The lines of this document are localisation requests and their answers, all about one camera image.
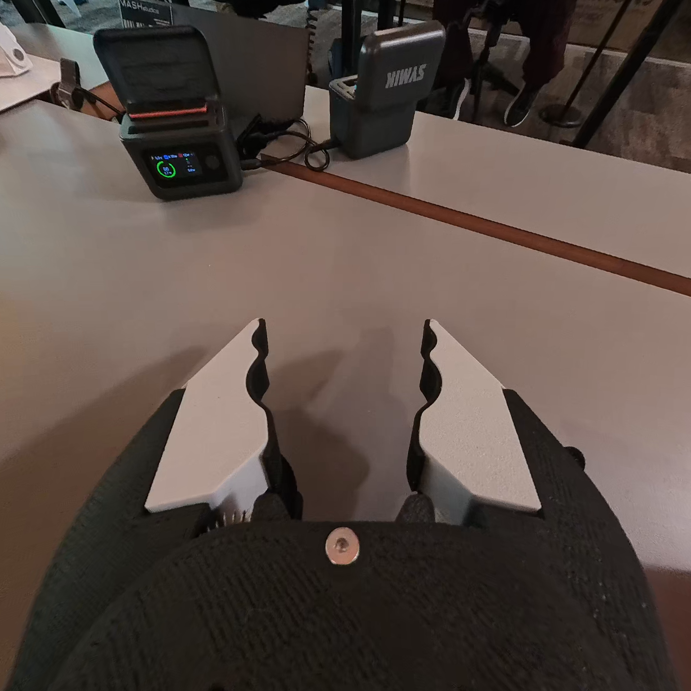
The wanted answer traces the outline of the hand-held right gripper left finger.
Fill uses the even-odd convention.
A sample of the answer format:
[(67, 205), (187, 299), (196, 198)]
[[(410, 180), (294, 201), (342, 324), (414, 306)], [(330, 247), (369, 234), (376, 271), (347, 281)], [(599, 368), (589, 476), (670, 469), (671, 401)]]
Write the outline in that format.
[(278, 495), (291, 519), (303, 498), (263, 397), (270, 380), (264, 319), (250, 321), (183, 388), (144, 508), (207, 505), (217, 520), (250, 520), (255, 501)]

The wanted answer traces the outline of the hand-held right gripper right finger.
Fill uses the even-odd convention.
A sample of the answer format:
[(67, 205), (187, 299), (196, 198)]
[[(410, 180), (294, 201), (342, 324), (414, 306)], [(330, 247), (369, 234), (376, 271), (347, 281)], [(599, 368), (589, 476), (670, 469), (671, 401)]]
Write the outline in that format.
[(410, 490), (436, 521), (479, 506), (528, 516), (542, 506), (506, 402), (506, 388), (435, 319), (425, 321), (420, 391), (408, 448)]

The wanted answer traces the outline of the black charger with display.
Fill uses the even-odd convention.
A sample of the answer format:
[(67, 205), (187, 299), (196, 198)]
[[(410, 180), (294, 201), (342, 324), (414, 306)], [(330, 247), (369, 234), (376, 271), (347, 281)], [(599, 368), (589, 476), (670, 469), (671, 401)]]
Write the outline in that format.
[(155, 197), (184, 200), (242, 186), (236, 138), (200, 31), (98, 30), (93, 46), (124, 107), (121, 143)]

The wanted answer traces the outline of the grey charging case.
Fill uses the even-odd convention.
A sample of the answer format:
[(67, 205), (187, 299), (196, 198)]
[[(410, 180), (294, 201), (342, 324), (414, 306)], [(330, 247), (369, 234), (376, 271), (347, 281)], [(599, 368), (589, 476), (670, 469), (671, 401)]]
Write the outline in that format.
[(445, 40), (436, 20), (368, 35), (357, 73), (329, 83), (332, 142), (354, 160), (406, 144), (417, 105), (433, 90)]

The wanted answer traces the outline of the black round-base stand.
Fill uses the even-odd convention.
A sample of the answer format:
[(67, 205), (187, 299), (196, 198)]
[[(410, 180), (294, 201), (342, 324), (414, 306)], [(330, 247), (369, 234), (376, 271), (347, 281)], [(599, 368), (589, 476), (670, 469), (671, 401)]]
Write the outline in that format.
[(609, 24), (608, 29), (605, 31), (602, 39), (600, 39), (599, 45), (596, 47), (588, 63), (584, 66), (583, 72), (567, 100), (563, 104), (558, 102), (551, 103), (539, 111), (540, 119), (543, 122), (549, 126), (566, 129), (577, 128), (582, 124), (583, 113), (579, 108), (576, 107), (575, 101), (583, 90), (585, 83), (591, 75), (604, 49), (608, 47), (609, 40), (613, 37), (620, 22), (633, 3), (634, 1), (622, 1), (620, 3), (620, 7), (617, 9), (617, 12)]

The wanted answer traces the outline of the dark grey laptop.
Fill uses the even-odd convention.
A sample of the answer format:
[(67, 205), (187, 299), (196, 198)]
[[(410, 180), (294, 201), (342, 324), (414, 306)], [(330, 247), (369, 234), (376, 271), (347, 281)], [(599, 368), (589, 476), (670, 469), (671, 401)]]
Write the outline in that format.
[(192, 26), (207, 42), (232, 119), (260, 116), (268, 124), (303, 115), (309, 34), (293, 28), (185, 5), (171, 6), (173, 24)]

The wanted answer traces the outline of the black clip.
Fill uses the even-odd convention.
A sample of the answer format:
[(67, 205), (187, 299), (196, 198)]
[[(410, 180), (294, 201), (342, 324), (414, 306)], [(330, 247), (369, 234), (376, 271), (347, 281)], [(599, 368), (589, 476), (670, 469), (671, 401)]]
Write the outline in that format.
[(87, 111), (88, 114), (118, 124), (122, 122), (125, 114), (123, 110), (82, 86), (80, 67), (76, 61), (61, 58), (59, 68), (59, 81), (49, 90), (50, 100), (54, 105), (79, 113)]

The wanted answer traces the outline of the black tripod leg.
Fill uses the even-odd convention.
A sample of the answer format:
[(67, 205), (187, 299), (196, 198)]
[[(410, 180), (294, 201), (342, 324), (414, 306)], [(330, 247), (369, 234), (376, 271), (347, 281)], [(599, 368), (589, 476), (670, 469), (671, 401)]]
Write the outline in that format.
[(617, 73), (609, 82), (608, 87), (601, 94), (592, 112), (578, 130), (571, 142), (572, 147), (585, 149), (591, 142), (605, 118), (617, 104), (620, 96), (633, 80), (646, 58), (648, 58), (664, 30), (677, 15), (682, 3), (682, 1), (662, 1), (660, 3), (652, 19), (642, 30)]

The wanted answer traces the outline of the white plastic object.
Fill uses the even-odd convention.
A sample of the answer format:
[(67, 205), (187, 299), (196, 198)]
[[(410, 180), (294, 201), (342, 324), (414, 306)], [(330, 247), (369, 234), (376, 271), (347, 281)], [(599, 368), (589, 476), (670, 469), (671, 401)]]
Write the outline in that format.
[(13, 32), (1, 23), (1, 78), (21, 76), (32, 70), (33, 64), (20, 46)]

